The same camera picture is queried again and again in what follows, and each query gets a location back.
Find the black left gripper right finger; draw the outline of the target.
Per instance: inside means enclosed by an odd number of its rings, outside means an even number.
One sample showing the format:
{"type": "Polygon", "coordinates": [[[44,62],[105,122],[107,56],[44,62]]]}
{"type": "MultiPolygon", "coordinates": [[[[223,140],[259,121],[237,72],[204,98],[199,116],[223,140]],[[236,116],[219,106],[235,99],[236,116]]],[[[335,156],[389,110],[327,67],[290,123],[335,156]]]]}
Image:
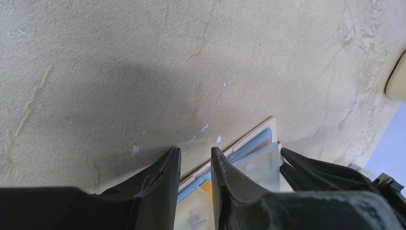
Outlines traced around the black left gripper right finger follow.
{"type": "Polygon", "coordinates": [[[211,149],[217,230],[401,230],[390,204],[368,191],[271,192],[211,149]]]}

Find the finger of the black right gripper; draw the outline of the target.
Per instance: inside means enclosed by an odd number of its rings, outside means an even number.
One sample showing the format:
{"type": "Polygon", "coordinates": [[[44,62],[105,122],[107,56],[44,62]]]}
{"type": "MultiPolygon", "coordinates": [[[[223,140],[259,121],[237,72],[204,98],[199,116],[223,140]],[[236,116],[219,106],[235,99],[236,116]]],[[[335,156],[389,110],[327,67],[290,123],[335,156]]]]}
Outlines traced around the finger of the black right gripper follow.
{"type": "Polygon", "coordinates": [[[368,191],[380,195],[390,204],[401,225],[406,224],[404,189],[389,175],[382,173],[375,180],[357,170],[319,161],[282,148],[284,163],[280,173],[294,191],[368,191]]]}

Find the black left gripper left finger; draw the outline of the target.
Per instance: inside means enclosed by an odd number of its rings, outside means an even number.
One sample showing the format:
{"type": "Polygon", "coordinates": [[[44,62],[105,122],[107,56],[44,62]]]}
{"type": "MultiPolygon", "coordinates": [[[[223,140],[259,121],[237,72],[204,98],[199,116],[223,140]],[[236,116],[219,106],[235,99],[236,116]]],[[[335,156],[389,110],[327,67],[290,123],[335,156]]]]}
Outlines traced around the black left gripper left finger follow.
{"type": "Polygon", "coordinates": [[[170,148],[153,164],[105,190],[76,187],[3,188],[3,230],[171,230],[181,152],[170,148]]]}

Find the beige leather card holder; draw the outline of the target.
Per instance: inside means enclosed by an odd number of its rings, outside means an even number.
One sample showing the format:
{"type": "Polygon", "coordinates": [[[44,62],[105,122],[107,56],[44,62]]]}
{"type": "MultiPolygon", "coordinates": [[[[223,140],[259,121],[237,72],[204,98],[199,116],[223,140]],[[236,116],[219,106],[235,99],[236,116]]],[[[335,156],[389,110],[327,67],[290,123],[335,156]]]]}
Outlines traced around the beige leather card holder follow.
{"type": "MultiPolygon", "coordinates": [[[[281,190],[279,166],[282,145],[277,141],[276,119],[268,118],[224,152],[227,159],[251,180],[272,192],[281,190]]],[[[211,181],[211,164],[207,162],[180,183],[177,204],[192,189],[211,181]]]]}

